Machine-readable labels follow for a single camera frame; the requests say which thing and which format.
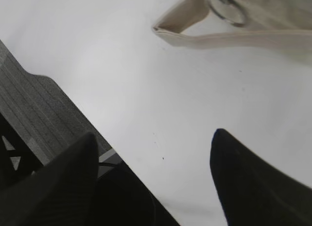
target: bag strap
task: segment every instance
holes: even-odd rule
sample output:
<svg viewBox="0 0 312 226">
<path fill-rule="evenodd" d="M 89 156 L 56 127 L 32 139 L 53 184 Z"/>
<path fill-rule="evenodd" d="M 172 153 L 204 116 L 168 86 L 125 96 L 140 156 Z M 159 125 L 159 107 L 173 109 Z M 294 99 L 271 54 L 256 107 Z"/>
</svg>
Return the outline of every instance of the bag strap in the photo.
<svg viewBox="0 0 312 226">
<path fill-rule="evenodd" d="M 153 27 L 155 34 L 173 46 L 194 49 L 252 46 L 266 48 L 312 49 L 311 30 L 261 30 L 218 33 L 202 36 L 181 34 L 209 14 L 205 0 L 182 0 Z"/>
</svg>

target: gray carpet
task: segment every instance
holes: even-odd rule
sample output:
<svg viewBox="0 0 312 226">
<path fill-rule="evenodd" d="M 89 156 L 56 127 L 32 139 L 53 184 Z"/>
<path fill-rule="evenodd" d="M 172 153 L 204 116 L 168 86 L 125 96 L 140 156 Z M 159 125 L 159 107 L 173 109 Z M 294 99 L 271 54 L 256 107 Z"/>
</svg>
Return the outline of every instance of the gray carpet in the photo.
<svg viewBox="0 0 312 226">
<path fill-rule="evenodd" d="M 1 41 L 0 113 L 43 164 L 87 131 L 100 155 L 112 149 L 52 79 L 27 73 Z"/>
</svg>

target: metal ring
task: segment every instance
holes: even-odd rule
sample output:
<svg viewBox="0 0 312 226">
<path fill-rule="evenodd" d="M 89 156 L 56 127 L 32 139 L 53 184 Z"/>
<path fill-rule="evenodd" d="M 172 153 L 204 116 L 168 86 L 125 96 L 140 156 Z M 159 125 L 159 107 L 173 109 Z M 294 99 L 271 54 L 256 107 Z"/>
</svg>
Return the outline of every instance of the metal ring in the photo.
<svg viewBox="0 0 312 226">
<path fill-rule="evenodd" d="M 246 13 L 245 9 L 242 8 L 235 0 L 227 0 L 227 4 L 229 6 L 233 6 L 234 8 L 237 9 L 238 13 L 242 17 L 242 20 L 243 20 L 242 22 L 235 22 L 235 21 L 227 19 L 225 16 L 221 15 L 213 7 L 211 1 L 209 2 L 209 6 L 210 6 L 211 10 L 213 11 L 213 13 L 216 14 L 222 20 L 226 21 L 227 23 L 229 23 L 229 24 L 231 24 L 232 26 L 235 26 L 235 27 L 243 27 L 243 26 L 247 25 L 247 23 L 248 23 L 248 16 L 247 16 L 247 13 Z"/>
</svg>

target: beige bag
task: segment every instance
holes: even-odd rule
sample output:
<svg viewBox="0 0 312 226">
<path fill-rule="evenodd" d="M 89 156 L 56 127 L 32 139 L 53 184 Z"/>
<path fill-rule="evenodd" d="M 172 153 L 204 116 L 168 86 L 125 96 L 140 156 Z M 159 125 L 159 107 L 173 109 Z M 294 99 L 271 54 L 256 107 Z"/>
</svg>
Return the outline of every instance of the beige bag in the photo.
<svg viewBox="0 0 312 226">
<path fill-rule="evenodd" d="M 312 0 L 183 0 L 153 27 L 156 35 L 173 46 L 206 49 L 229 46 L 257 46 L 312 49 Z M 232 7 L 240 22 L 227 18 L 224 7 Z M 213 10 L 241 32 L 192 37 L 182 32 L 202 21 Z"/>
</svg>

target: white surface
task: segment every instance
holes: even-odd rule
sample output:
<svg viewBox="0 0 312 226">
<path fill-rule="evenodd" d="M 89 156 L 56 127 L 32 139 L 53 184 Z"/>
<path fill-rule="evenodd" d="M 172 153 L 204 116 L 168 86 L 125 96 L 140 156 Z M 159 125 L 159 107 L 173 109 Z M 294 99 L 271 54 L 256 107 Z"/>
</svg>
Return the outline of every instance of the white surface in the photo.
<svg viewBox="0 0 312 226">
<path fill-rule="evenodd" d="M 312 69 L 308 54 L 171 47 L 151 26 L 176 2 L 0 0 L 0 39 L 59 84 L 181 225 L 224 226 L 209 169 L 217 128 L 312 186 Z M 227 26 L 210 17 L 189 32 L 214 29 Z"/>
</svg>

